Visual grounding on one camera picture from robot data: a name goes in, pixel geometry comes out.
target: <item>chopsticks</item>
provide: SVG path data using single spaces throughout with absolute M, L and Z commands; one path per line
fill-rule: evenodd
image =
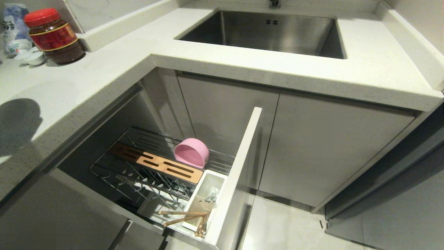
M 175 211 L 159 211 L 159 214 L 180 214 L 185 215 L 185 217 L 177 220 L 173 220 L 170 222 L 165 222 L 163 224 L 164 227 L 169 225 L 173 225 L 178 222 L 184 222 L 187 220 L 192 220 L 200 217 L 199 225 L 197 226 L 197 230 L 194 232 L 194 236 L 203 237 L 203 232 L 206 231 L 206 222 L 208 221 L 208 217 L 210 216 L 209 212 L 175 212 Z

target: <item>sink basin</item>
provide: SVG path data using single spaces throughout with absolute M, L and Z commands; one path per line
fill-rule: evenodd
M 331 18 L 219 11 L 179 40 L 344 59 Z

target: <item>wooden tray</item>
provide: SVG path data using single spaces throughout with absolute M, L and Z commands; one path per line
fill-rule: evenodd
M 120 143 L 115 143 L 108 152 L 124 158 L 127 161 L 138 163 L 150 169 L 166 173 L 194 184 L 199 182 L 200 177 L 202 177 L 203 174 L 203 171 L 200 169 L 171 161 Z

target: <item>red lid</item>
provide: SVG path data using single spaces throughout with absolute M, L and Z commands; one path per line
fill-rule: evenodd
M 53 22 L 59 18 L 60 14 L 55 8 L 46 8 L 26 14 L 23 20 L 28 27 L 35 27 Z

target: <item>pink bowl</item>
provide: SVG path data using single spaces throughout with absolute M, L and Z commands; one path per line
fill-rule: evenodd
M 203 169 L 210 152 L 205 144 L 196 139 L 183 140 L 174 148 L 174 157 L 177 161 Z

